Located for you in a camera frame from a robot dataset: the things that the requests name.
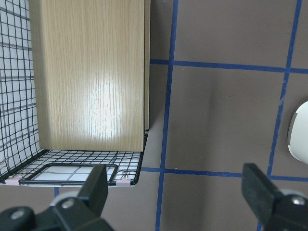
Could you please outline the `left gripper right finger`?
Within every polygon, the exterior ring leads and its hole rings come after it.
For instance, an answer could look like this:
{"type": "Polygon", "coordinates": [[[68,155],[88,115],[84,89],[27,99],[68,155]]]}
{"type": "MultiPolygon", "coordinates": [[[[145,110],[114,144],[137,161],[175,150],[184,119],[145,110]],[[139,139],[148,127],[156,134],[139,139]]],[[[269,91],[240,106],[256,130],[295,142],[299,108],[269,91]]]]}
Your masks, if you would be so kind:
{"type": "Polygon", "coordinates": [[[262,224],[267,224],[274,214],[276,204],[284,194],[270,181],[256,164],[245,163],[242,170],[242,195],[262,224]]]}

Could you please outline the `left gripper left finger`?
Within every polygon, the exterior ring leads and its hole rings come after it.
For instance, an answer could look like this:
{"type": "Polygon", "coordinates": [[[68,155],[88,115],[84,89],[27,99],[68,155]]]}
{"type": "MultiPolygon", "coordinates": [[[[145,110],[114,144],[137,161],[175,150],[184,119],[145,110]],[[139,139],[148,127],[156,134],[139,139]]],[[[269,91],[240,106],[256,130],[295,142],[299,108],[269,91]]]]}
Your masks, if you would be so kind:
{"type": "Polygon", "coordinates": [[[101,216],[108,196],[105,165],[95,165],[79,191],[77,198],[96,215],[101,216]]]}

